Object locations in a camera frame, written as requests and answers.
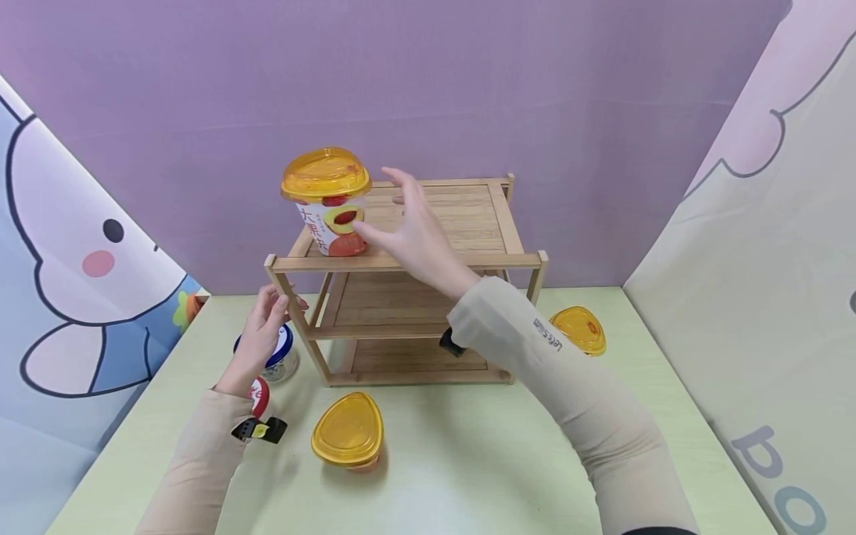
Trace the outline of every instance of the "wooden shelf tier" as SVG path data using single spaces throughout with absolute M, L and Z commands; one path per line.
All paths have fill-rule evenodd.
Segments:
M 547 266 L 545 252 L 525 253 L 508 200 L 514 177 L 422 181 L 425 195 L 452 247 L 485 275 L 508 280 L 507 269 L 532 270 L 527 298 L 535 302 Z M 401 224 L 392 203 L 399 189 L 374 182 L 366 221 L 385 231 Z M 307 317 L 292 299 L 294 329 L 329 386 L 414 383 L 511 383 L 514 378 L 473 351 L 460 358 L 439 347 L 454 303 L 405 273 L 375 247 L 357 257 L 325 257 L 303 229 L 287 257 L 269 255 L 265 269 L 280 292 L 294 297 L 288 274 L 324 271 L 318 305 Z M 333 340 L 330 362 L 318 347 Z

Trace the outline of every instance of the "yellow plastic lid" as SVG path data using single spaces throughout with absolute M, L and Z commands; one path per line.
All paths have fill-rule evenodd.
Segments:
M 328 146 L 289 163 L 279 188 L 286 199 L 320 203 L 325 197 L 366 193 L 372 181 L 351 151 Z
M 591 356 L 606 353 L 606 335 L 594 314 L 582 306 L 571 306 L 550 318 L 568 340 Z
M 352 392 L 327 409 L 312 432 L 312 451 L 340 467 L 356 467 L 377 457 L 383 420 L 374 400 Z

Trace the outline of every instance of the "arm sleeve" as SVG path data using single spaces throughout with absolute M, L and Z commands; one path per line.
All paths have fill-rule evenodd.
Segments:
M 455 344 L 513 373 L 562 428 L 594 487 L 604 535 L 651 526 L 698 531 L 654 419 L 520 291 L 486 277 L 461 298 L 449 324 Z
M 207 390 L 175 448 L 166 475 L 137 535 L 213 535 L 220 509 L 244 454 L 232 430 L 250 417 L 253 402 Z

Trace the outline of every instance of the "purple wall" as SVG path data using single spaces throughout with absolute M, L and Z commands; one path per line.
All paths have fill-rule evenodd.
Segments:
M 0 71 L 204 286 L 254 292 L 300 229 L 297 154 L 519 178 L 552 286 L 621 284 L 788 0 L 115 0 L 0 7 Z

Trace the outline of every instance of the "tabletop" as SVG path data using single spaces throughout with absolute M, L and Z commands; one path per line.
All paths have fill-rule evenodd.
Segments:
M 200 393 L 229 361 L 253 300 L 207 301 L 49 535 L 133 532 Z M 549 317 L 577 305 L 603 325 L 608 348 L 596 358 L 663 430 L 701 532 L 774 534 L 621 289 L 545 289 L 538 309 Z M 323 388 L 306 350 L 296 347 L 297 373 L 270 389 L 288 430 L 278 445 L 247 447 L 218 534 L 600 533 L 585 471 L 522 384 L 363 388 L 383 415 L 385 455 L 375 472 L 354 474 L 324 465 L 310 448 L 318 418 L 354 389 Z

